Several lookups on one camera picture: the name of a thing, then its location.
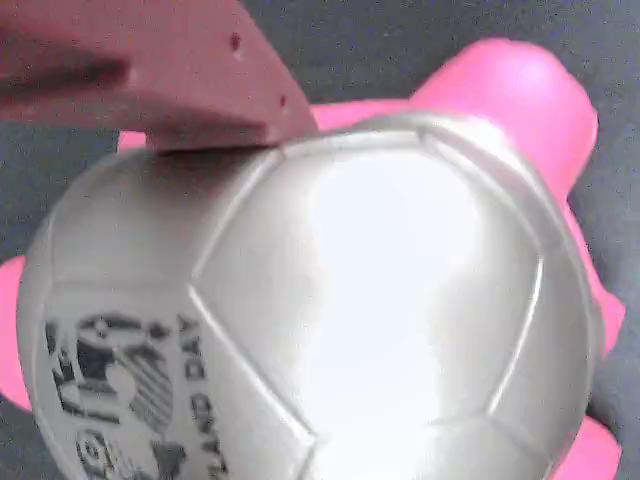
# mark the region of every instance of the pink piggy bank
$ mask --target pink piggy bank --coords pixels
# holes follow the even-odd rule
[[[605,319],[605,355],[615,344],[624,306],[602,286],[582,233],[567,204],[595,145],[597,115],[576,80],[548,52],[508,40],[486,40],[449,61],[405,100],[372,100],[315,106],[322,130],[407,110],[474,115],[500,127],[544,177],[579,246],[593,296]],[[123,133],[120,149],[143,145],[142,134]],[[23,258],[0,269],[0,393],[24,409],[30,402],[16,338],[16,303]],[[554,480],[612,480],[621,449],[610,433],[585,418]]]

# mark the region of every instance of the pink ear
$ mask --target pink ear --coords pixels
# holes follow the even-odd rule
[[[18,289],[24,263],[24,257],[16,257],[0,267],[0,394],[31,410],[18,356],[16,331]]]
[[[622,450],[613,436],[585,417],[576,440],[553,480],[613,480]]]
[[[477,42],[415,93],[414,107],[475,115],[500,127],[564,200],[596,141],[589,98],[548,51],[528,43]]]

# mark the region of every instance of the pink object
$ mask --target pink object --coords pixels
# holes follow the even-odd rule
[[[0,25],[5,120],[147,132],[158,149],[316,131],[300,87],[236,0],[2,0]]]
[[[597,115],[578,82],[547,51],[508,40],[486,40],[444,65],[408,100],[375,100],[314,107],[322,130],[372,115],[410,109],[472,114],[499,126],[536,165],[555,195],[579,246],[593,294],[605,319],[606,354],[615,344],[625,308],[602,286],[588,247],[567,204],[594,147]],[[142,134],[123,133],[120,149],[143,146]],[[0,269],[0,391],[29,408],[16,358],[15,305],[22,260]],[[578,433],[554,480],[612,480],[621,450],[590,418]]]

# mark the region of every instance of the gray fabric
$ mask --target gray fabric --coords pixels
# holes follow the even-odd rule
[[[599,144],[571,195],[604,283],[628,306],[592,412],[624,447],[619,479],[640,478],[640,3],[617,1],[247,0],[315,102],[405,96],[473,40],[509,36],[551,49],[600,113]],[[0,127],[0,257],[24,250],[52,202],[113,134]],[[0,477],[59,479],[29,416],[0,403]]]

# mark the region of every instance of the ball panel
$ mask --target ball panel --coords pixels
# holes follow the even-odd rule
[[[395,434],[372,425],[357,440],[332,438],[304,480],[540,480],[546,470],[544,458],[477,418]]]
[[[20,280],[16,326],[24,381],[32,397],[33,357],[40,338],[46,304],[53,285],[52,218],[47,218],[32,240]]]
[[[209,327],[202,331],[203,358],[211,366],[207,386],[230,478],[300,478],[312,433],[238,350],[211,307],[195,290],[191,297]]]
[[[240,154],[137,152],[63,200],[54,225],[56,278],[120,284],[188,280],[202,253],[203,218],[242,170]],[[214,201],[218,210],[211,211]]]
[[[533,319],[494,415],[547,455],[580,426],[591,372],[585,300],[566,251],[543,260]]]
[[[213,253],[204,298],[322,431],[362,405],[417,423],[481,410],[538,258],[499,200],[400,148],[285,162]]]

